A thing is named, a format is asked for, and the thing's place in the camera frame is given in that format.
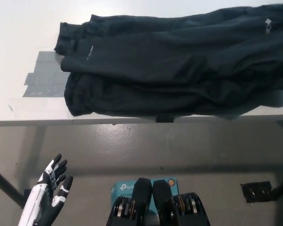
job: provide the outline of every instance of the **white logo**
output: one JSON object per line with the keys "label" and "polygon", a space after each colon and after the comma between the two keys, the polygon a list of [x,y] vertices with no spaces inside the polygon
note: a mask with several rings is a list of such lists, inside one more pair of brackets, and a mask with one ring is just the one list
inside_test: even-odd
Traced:
{"label": "white logo", "polygon": [[268,34],[270,33],[270,30],[272,29],[272,26],[271,26],[272,21],[270,19],[266,19],[265,23],[266,23],[265,31],[266,31],[266,34]]}
{"label": "white logo", "polygon": [[89,54],[88,54],[88,56],[87,56],[87,59],[86,59],[86,60],[88,60],[88,59],[89,59],[89,57],[90,57],[90,55],[91,55],[92,51],[93,51],[93,46],[91,46],[91,48],[90,48],[90,50],[89,50]]}
{"label": "white logo", "polygon": [[119,189],[121,189],[123,191],[124,189],[130,189],[130,188],[134,188],[134,185],[127,186],[126,184],[122,184]]}

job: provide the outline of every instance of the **metal table leg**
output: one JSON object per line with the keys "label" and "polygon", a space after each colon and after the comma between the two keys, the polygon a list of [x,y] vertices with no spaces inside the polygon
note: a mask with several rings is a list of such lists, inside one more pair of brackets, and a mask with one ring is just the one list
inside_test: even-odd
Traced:
{"label": "metal table leg", "polygon": [[26,198],[0,174],[0,189],[21,208],[24,208]]}

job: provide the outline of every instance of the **black cloth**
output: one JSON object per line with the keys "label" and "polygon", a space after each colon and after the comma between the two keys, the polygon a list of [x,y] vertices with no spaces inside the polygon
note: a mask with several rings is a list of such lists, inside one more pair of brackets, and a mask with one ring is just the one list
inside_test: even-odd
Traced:
{"label": "black cloth", "polygon": [[283,4],[181,18],[92,15],[61,23],[72,115],[187,115],[283,89]]}

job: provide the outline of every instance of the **orange sticker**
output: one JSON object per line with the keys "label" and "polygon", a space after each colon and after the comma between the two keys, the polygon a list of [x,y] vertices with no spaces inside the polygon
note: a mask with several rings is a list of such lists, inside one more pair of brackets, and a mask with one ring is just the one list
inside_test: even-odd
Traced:
{"label": "orange sticker", "polygon": [[175,180],[174,180],[174,179],[169,179],[169,180],[167,181],[167,183],[168,183],[168,185],[169,185],[170,187],[172,187],[172,186],[175,185]]}

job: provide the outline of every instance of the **white floor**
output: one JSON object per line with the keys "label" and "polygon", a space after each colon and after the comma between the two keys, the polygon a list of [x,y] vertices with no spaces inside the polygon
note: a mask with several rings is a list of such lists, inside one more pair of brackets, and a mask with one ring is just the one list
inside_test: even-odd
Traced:
{"label": "white floor", "polygon": [[[176,176],[201,197],[213,226],[283,226],[283,197],[246,204],[241,183],[283,179],[283,129],[274,122],[0,128],[0,172],[23,190],[57,153],[74,183],[55,226],[104,226],[121,179]],[[21,214],[0,191],[0,226]]]}

